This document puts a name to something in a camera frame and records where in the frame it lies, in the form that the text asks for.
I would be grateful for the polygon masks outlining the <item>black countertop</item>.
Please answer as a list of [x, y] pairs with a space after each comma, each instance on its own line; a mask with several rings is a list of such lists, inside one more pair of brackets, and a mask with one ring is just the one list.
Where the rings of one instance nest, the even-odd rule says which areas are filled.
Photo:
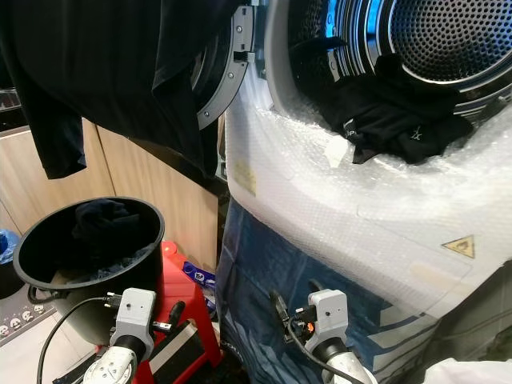
[[0, 89], [0, 131], [14, 130], [26, 125], [21, 99], [14, 88]]

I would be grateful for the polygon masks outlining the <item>black t-shirt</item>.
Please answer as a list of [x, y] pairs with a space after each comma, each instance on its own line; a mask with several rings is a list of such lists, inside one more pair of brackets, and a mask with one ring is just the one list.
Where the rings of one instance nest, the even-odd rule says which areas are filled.
[[48, 179], [84, 170], [82, 123], [177, 151], [205, 176], [194, 61], [240, 0], [1, 0], [1, 54]]

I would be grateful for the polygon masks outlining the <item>black garment with white logo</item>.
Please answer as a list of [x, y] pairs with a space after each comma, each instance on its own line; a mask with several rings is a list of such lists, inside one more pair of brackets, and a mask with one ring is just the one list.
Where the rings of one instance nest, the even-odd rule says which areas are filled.
[[457, 89], [417, 80], [396, 54], [377, 59], [372, 74], [342, 77], [315, 100], [323, 120], [354, 144], [354, 164], [380, 154], [420, 164], [473, 131], [454, 113]]

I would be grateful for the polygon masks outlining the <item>blue tarpaulin sheet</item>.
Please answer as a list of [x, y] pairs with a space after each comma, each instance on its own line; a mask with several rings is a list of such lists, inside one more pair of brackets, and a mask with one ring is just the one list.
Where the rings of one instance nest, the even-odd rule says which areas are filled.
[[322, 369], [293, 343], [270, 299], [307, 303], [310, 281], [347, 296], [347, 343], [379, 384], [420, 384], [424, 353], [438, 319], [402, 310], [308, 256], [237, 202], [228, 205], [215, 271], [221, 337], [256, 384], [323, 384]]

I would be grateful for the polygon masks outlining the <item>black plastic bucket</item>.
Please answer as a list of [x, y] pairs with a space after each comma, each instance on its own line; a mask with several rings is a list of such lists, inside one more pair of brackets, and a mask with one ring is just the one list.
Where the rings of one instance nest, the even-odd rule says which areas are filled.
[[[70, 284], [62, 270], [84, 264], [87, 253], [72, 238], [74, 209], [92, 200], [124, 202], [140, 216], [138, 240], [143, 246], [156, 246], [146, 259], [133, 264], [128, 270], [113, 277], [90, 282]], [[128, 197], [92, 198], [55, 211], [30, 228], [16, 246], [14, 269], [30, 286], [28, 299], [33, 304], [51, 304], [66, 317], [66, 325], [88, 343], [106, 346], [110, 343], [110, 330], [114, 328], [117, 311], [101, 303], [89, 303], [74, 309], [74, 305], [87, 298], [121, 294], [127, 288], [157, 291], [163, 274], [160, 246], [165, 233], [163, 215], [149, 202]]]

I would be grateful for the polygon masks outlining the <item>dark navy garment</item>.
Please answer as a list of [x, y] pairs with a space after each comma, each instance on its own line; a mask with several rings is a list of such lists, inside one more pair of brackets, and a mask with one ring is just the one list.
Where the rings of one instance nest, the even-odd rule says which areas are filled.
[[125, 258], [142, 248], [138, 232], [142, 220], [124, 202], [92, 200], [74, 209], [72, 238], [96, 260]]

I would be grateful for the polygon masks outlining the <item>blue snack packet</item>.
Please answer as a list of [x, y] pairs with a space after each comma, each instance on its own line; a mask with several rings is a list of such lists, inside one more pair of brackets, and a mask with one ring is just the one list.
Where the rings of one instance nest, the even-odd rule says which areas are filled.
[[190, 261], [183, 263], [182, 271], [184, 274], [193, 279], [195, 284], [198, 284], [202, 289], [207, 291], [214, 291], [216, 288], [216, 275], [212, 272], [202, 270], [202, 268], [195, 266]]

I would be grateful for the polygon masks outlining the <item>wooden cabinet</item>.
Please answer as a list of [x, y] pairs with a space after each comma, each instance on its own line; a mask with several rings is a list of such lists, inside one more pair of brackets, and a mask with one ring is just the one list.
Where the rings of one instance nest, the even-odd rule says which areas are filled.
[[190, 262], [215, 271], [220, 240], [216, 195], [173, 168], [167, 151], [88, 121], [82, 129], [88, 167], [55, 180], [45, 175], [28, 126], [1, 133], [2, 227], [22, 234], [72, 202], [127, 195], [157, 207], [165, 219], [165, 237]]

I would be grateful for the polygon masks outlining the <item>perforated steel washer drum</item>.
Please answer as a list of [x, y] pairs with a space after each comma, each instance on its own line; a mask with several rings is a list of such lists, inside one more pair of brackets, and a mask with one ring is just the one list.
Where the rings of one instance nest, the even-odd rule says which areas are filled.
[[308, 73], [336, 80], [372, 73], [395, 54], [424, 82], [461, 92], [461, 112], [512, 102], [512, 0], [291, 0], [292, 46], [338, 38], [314, 52]]

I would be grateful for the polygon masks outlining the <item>beige tape piece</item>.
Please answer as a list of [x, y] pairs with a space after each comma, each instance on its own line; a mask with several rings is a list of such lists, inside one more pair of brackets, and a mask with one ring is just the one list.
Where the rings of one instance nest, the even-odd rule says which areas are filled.
[[323, 147], [323, 157], [326, 158], [329, 168], [338, 168], [351, 147], [352, 144], [344, 138], [331, 138]]

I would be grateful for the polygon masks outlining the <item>black bin with blue bag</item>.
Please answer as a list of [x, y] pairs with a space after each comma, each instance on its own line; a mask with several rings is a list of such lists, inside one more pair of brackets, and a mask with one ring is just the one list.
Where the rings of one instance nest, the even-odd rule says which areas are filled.
[[11, 230], [0, 231], [0, 299], [18, 292], [23, 281], [14, 269], [14, 252], [21, 238]]

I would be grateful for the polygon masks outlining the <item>grey washer door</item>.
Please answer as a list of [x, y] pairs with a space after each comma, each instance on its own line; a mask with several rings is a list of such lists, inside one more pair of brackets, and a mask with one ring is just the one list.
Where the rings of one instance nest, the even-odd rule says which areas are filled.
[[195, 58], [191, 87], [200, 128], [226, 112], [254, 60], [256, 9], [252, 0], [237, 0], [228, 22], [217, 23], [214, 38]]

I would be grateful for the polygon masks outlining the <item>bubble-wrapped white washer body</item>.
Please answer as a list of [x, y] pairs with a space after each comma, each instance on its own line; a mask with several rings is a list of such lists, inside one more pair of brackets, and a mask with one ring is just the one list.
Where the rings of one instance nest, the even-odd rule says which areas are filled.
[[227, 112], [230, 193], [272, 230], [387, 300], [443, 317], [512, 271], [512, 102], [468, 112], [473, 131], [420, 164], [380, 154], [338, 168], [315, 100], [339, 79], [308, 73], [339, 38], [292, 46], [291, 0], [252, 0], [254, 60]]

